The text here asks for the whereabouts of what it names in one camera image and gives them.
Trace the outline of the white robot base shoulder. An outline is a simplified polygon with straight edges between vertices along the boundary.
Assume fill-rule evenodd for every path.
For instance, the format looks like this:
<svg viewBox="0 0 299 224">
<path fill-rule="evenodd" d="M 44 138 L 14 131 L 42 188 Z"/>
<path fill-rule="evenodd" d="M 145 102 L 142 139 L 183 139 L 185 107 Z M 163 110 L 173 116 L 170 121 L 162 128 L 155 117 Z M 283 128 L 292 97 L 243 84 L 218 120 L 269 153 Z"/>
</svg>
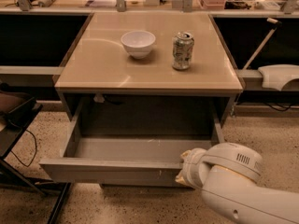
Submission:
<svg viewBox="0 0 299 224">
<path fill-rule="evenodd" d="M 259 67 L 263 76 L 262 87 L 281 91 L 283 87 L 299 78 L 299 66 L 294 64 L 274 64 Z"/>
</svg>

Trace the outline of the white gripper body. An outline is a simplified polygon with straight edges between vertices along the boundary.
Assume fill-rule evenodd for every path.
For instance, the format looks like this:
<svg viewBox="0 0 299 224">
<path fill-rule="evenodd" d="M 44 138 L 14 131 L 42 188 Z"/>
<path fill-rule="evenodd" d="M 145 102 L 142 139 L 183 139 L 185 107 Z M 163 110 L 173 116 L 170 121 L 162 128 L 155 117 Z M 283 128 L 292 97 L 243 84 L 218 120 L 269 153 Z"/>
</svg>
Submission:
<svg viewBox="0 0 299 224">
<path fill-rule="evenodd" d="M 183 176 L 187 187 L 200 189 L 206 181 L 207 166 L 201 159 L 206 154 L 205 149 L 195 148 L 183 152 L 180 157 L 183 160 L 179 174 Z"/>
</svg>

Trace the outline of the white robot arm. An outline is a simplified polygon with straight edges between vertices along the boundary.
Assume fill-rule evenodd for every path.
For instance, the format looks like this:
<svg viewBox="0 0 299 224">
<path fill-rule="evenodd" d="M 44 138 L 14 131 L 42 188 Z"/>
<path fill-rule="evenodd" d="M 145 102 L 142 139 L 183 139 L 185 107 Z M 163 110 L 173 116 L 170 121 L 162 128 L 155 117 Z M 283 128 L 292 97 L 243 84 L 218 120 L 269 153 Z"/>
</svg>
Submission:
<svg viewBox="0 0 299 224">
<path fill-rule="evenodd" d="M 262 156 L 255 150 L 220 143 L 181 154 L 179 184 L 200 189 L 205 204 L 236 224 L 299 224 L 299 194 L 257 185 Z"/>
</svg>

